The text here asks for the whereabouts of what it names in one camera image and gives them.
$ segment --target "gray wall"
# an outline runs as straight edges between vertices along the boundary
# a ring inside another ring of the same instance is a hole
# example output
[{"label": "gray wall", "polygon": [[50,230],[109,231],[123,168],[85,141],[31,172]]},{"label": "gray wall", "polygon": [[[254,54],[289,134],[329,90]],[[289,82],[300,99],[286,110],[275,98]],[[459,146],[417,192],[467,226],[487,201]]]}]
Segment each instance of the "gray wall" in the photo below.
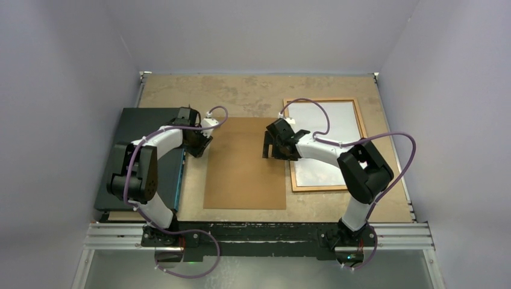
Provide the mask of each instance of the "gray wall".
[{"label": "gray wall", "polygon": [[137,70],[104,1],[0,1],[0,280],[69,288]]},{"label": "gray wall", "polygon": [[508,0],[421,0],[378,80],[448,288],[511,284],[510,27]]},{"label": "gray wall", "polygon": [[379,71],[418,0],[107,0],[140,70]]}]

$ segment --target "wooden frame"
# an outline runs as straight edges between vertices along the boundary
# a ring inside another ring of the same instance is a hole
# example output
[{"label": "wooden frame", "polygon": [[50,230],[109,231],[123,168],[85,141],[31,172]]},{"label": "wooden frame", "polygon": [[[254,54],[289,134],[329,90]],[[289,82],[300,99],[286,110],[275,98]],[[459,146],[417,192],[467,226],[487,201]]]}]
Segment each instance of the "wooden frame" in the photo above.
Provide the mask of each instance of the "wooden frame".
[{"label": "wooden frame", "polygon": [[[284,106],[286,106],[289,102],[294,99],[283,99]],[[355,98],[316,98],[312,99],[317,102],[352,102],[353,109],[355,111],[355,117],[357,119],[357,125],[359,127],[359,133],[362,137],[367,137],[366,128],[364,126],[364,122],[362,120],[362,114],[360,112],[359,103]],[[284,110],[284,115],[289,116],[289,112],[287,108]],[[291,171],[291,187],[293,192],[305,192],[305,191],[339,191],[339,190],[347,190],[348,188],[345,185],[320,185],[320,186],[307,186],[307,187],[299,187],[296,183],[296,173],[295,166],[291,165],[289,161],[289,169]]]}]

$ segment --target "white connector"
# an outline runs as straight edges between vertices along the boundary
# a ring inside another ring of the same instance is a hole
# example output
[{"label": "white connector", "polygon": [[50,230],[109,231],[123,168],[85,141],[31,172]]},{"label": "white connector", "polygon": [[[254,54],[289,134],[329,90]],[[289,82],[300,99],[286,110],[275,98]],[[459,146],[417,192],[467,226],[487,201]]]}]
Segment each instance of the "white connector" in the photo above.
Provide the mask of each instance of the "white connector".
[{"label": "white connector", "polygon": [[[203,119],[201,121],[202,128],[210,128],[210,127],[215,126],[217,124],[218,124],[218,120],[211,119],[211,118],[206,118],[206,119]],[[203,135],[205,135],[206,137],[210,137],[211,134],[213,133],[213,129],[205,129],[205,130],[201,131],[201,133]]]}]

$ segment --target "metal frame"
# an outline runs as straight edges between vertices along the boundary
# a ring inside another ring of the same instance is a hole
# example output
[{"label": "metal frame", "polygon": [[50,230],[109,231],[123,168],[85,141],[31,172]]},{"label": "metal frame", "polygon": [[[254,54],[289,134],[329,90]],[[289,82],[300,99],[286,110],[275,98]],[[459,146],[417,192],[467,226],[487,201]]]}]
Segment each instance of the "metal frame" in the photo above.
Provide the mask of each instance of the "metal frame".
[{"label": "metal frame", "polygon": [[[72,289],[84,288],[90,264],[96,250],[155,250],[142,247],[143,223],[92,223],[84,241],[84,250]],[[444,289],[444,282],[436,255],[431,231],[427,223],[373,223],[378,235],[378,250],[422,250],[434,289]],[[158,250],[179,251],[179,247],[159,247]],[[356,248],[336,247],[335,251],[352,251]]]},{"label": "metal frame", "polygon": [[145,88],[145,83],[147,82],[147,78],[149,77],[149,75],[152,74],[152,72],[150,72],[150,71],[140,71],[139,73],[140,73],[140,87],[139,87],[139,92],[137,94],[137,99],[135,100],[134,107],[139,107],[140,100],[142,99],[142,95],[143,95],[143,89]]}]

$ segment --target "whiteboard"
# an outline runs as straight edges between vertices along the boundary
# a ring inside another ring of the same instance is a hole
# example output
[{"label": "whiteboard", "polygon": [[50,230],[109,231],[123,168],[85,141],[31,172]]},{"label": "whiteboard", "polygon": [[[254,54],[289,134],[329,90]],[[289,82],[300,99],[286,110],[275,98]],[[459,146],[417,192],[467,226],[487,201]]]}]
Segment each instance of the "whiteboard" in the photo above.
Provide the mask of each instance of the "whiteboard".
[{"label": "whiteboard", "polygon": [[[365,129],[356,100],[319,101],[330,119],[330,132],[318,137],[330,138],[344,143],[365,137]],[[294,118],[295,130],[305,129],[313,133],[324,132],[327,121],[323,112],[310,102],[295,102],[287,108],[287,115]],[[339,168],[318,160],[301,158],[291,162],[293,191],[345,190],[346,183]]]}]

